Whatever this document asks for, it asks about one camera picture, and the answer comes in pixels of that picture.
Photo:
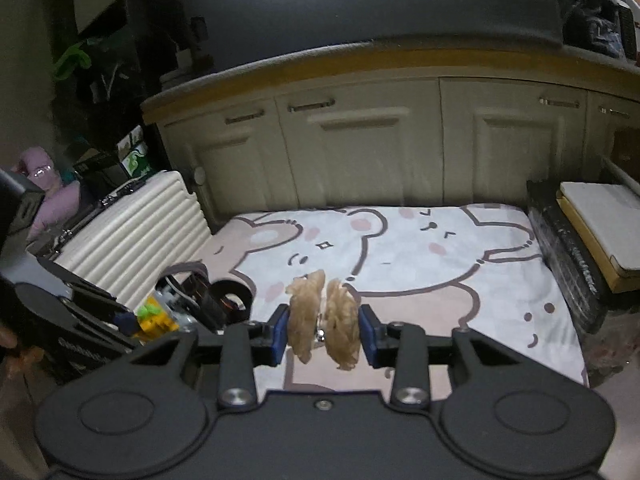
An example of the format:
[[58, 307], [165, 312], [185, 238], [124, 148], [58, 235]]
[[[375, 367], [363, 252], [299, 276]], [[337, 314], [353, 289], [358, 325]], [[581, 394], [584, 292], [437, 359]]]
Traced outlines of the beige cabinet row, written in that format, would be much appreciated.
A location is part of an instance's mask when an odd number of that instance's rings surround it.
[[578, 50], [344, 46], [250, 63], [142, 106], [210, 221], [350, 205], [521, 205], [597, 179], [639, 129], [639, 71]]

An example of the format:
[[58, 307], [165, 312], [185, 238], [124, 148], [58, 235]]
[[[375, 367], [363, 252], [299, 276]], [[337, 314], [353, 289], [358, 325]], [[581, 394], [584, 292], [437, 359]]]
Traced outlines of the pink plush toy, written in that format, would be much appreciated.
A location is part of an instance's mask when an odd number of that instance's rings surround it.
[[24, 174], [44, 192], [44, 200], [27, 235], [29, 242], [51, 226], [70, 220], [78, 213], [80, 184], [77, 181], [64, 184], [52, 158], [41, 146], [24, 151], [12, 170]]

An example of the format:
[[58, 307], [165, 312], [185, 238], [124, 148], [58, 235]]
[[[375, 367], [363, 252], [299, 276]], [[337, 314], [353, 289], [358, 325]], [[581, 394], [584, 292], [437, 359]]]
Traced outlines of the dark grey headboard panel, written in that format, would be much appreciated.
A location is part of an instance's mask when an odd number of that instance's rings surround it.
[[182, 0], [217, 70], [371, 40], [479, 39], [558, 46], [556, 0]]

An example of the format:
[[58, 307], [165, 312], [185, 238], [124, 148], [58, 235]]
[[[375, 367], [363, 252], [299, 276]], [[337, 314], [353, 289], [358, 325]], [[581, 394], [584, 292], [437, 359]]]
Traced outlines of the yellow headlamp with black strap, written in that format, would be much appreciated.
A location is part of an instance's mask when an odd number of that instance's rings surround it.
[[160, 272], [152, 292], [134, 310], [139, 330], [134, 334], [151, 341], [180, 328], [212, 334], [250, 319], [254, 296], [238, 281], [211, 281], [206, 265], [190, 261]]

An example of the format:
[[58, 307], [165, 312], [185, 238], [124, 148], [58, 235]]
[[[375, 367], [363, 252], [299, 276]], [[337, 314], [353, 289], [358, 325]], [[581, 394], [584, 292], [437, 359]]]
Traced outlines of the black plastic wrapped bundle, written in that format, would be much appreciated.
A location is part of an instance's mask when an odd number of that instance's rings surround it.
[[594, 334], [609, 315], [639, 311], [638, 292], [616, 294], [562, 211], [556, 181], [527, 181], [527, 215], [579, 333]]

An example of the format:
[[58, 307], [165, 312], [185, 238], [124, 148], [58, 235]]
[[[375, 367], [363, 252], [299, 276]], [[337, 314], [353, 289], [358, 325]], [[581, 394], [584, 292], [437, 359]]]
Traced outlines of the beige fabric flower hair clip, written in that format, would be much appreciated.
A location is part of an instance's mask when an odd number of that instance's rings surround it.
[[359, 361], [359, 302], [338, 279], [327, 281], [326, 272], [317, 270], [294, 278], [285, 287], [290, 296], [288, 345], [303, 364], [312, 359], [317, 336], [339, 370], [349, 372]]

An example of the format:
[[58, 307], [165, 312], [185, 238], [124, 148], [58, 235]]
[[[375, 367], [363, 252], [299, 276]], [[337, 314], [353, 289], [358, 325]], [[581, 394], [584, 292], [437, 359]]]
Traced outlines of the cardboard box with white top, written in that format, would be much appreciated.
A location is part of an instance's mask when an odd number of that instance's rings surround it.
[[556, 200], [612, 292], [636, 292], [639, 197], [621, 184], [563, 182]]

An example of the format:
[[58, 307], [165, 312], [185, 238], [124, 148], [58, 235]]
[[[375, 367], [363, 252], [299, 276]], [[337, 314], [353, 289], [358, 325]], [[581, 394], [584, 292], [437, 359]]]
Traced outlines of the cartoon bear bed sheet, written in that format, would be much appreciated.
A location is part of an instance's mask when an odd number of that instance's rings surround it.
[[243, 214], [198, 251], [212, 280], [253, 294], [263, 321], [296, 278], [323, 271], [383, 322], [431, 335], [472, 328], [575, 382], [586, 364], [526, 214], [506, 205], [352, 207]]

